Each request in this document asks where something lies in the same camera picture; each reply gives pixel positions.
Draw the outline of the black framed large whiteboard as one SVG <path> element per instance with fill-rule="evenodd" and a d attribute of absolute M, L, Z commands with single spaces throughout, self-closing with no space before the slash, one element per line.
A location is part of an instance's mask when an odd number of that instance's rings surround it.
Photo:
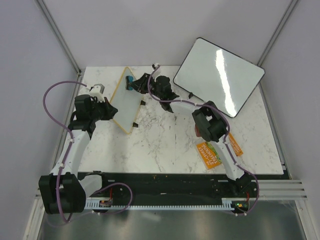
<path fill-rule="evenodd" d="M 265 73 L 262 67 L 198 37 L 173 83 L 235 118 Z"/>

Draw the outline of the blue whiteboard eraser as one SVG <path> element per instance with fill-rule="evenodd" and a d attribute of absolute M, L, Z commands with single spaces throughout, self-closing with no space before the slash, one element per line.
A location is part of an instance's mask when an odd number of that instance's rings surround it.
<path fill-rule="evenodd" d="M 127 75 L 125 77 L 125 81 L 126 81 L 125 89 L 128 91 L 132 91 L 133 90 L 132 83 L 134 81 L 134 77 L 132 75 Z"/>

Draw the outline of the red power cube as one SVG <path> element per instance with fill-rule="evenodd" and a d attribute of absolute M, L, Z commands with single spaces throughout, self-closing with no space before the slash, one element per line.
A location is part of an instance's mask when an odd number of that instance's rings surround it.
<path fill-rule="evenodd" d="M 196 125 L 194 126 L 194 130 L 195 130 L 195 135 L 196 135 L 197 137 L 200 137 L 201 134 L 200 134 L 199 129 L 198 129 L 198 127 L 197 127 Z"/>

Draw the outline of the aluminium frame rail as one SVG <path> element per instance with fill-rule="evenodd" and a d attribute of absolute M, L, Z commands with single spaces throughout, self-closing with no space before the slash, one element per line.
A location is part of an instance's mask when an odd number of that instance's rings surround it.
<path fill-rule="evenodd" d="M 280 199 L 293 199 L 306 197 L 303 185 L 298 180 L 290 179 L 270 179 L 268 175 L 261 175 L 258 180 L 254 180 L 258 187 L 257 196 L 259 198 L 280 198 Z M 223 198 L 223 199 L 240 199 L 240 198 Z"/>

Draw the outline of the orange treehouse book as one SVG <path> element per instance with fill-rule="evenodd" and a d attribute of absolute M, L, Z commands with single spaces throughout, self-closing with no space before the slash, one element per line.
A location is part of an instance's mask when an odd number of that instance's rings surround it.
<path fill-rule="evenodd" d="M 223 165 L 226 171 L 232 170 L 236 166 L 233 158 L 236 160 L 244 154 L 231 133 L 228 134 L 226 141 L 223 137 L 219 142 L 198 141 L 195 148 L 207 170 L 220 165 Z"/>

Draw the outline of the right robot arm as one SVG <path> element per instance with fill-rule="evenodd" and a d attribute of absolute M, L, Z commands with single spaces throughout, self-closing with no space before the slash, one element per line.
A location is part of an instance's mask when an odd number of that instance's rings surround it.
<path fill-rule="evenodd" d="M 151 74 L 144 73 L 139 79 L 126 76 L 125 81 L 127 90 L 143 95 L 149 94 L 163 110 L 174 114 L 191 115 L 197 136 L 213 147 L 214 153 L 223 164 L 226 176 L 231 181 L 230 193 L 240 197 L 247 191 L 252 174 L 238 164 L 237 155 L 230 141 L 230 124 L 212 101 L 196 104 L 179 99 L 179 95 L 171 88 L 170 78 L 164 75 L 153 78 Z"/>

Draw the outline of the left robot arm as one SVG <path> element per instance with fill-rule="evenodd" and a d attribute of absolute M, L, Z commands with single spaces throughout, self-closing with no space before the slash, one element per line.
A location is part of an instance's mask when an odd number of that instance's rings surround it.
<path fill-rule="evenodd" d="M 45 211 L 51 215 L 81 213 L 93 193 L 104 197 L 110 191 L 109 183 L 100 175 L 90 174 L 79 180 L 78 171 L 96 122 L 111 120 L 118 110 L 101 93 L 78 95 L 74 103 L 74 119 L 68 125 L 70 140 L 50 174 L 41 176 L 38 182 Z"/>

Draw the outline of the yellow framed small whiteboard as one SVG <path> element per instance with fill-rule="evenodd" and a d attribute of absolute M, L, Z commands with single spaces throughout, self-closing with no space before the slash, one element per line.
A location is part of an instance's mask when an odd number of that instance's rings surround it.
<path fill-rule="evenodd" d="M 130 134 L 134 128 L 143 96 L 135 90 L 126 89 L 126 77 L 129 77 L 129 80 L 132 81 L 136 80 L 131 69 L 125 67 L 109 102 L 118 110 L 113 117 L 113 121 L 126 134 Z"/>

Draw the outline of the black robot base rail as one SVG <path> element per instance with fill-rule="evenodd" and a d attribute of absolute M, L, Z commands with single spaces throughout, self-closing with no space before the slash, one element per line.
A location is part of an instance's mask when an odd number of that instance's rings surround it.
<path fill-rule="evenodd" d="M 103 191 L 115 205 L 133 206 L 218 205 L 223 198 L 247 200 L 258 193 L 253 177 L 233 181 L 224 174 L 99 172 Z"/>

